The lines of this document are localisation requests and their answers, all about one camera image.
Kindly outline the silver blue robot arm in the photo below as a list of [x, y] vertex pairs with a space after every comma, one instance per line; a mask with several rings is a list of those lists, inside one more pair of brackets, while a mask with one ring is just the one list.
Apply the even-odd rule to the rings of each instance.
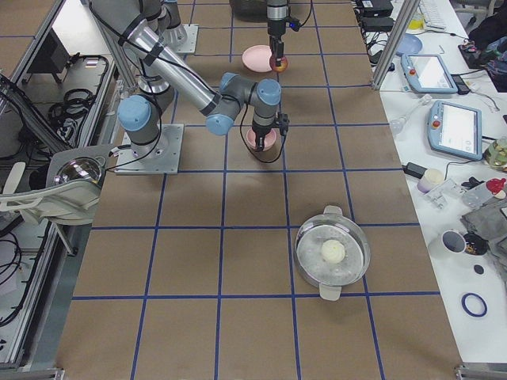
[[146, 92], [163, 82], [186, 97], [206, 118], [207, 129], [226, 135], [239, 114], [253, 108], [253, 148], [261, 152], [273, 129], [288, 133], [288, 116], [279, 112], [280, 84], [272, 79], [253, 82], [225, 73], [219, 90], [213, 90], [173, 50], [185, 34], [175, 1], [92, 1], [90, 11], [118, 47], [139, 62]]

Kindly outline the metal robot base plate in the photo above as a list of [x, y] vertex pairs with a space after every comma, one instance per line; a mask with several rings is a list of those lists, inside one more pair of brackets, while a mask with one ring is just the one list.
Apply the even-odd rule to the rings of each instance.
[[157, 145], [152, 143], [141, 147], [132, 145], [125, 131], [122, 145], [128, 147], [113, 149], [116, 163], [112, 165], [112, 171], [118, 175], [177, 174], [183, 134], [183, 124], [163, 123], [162, 136]]

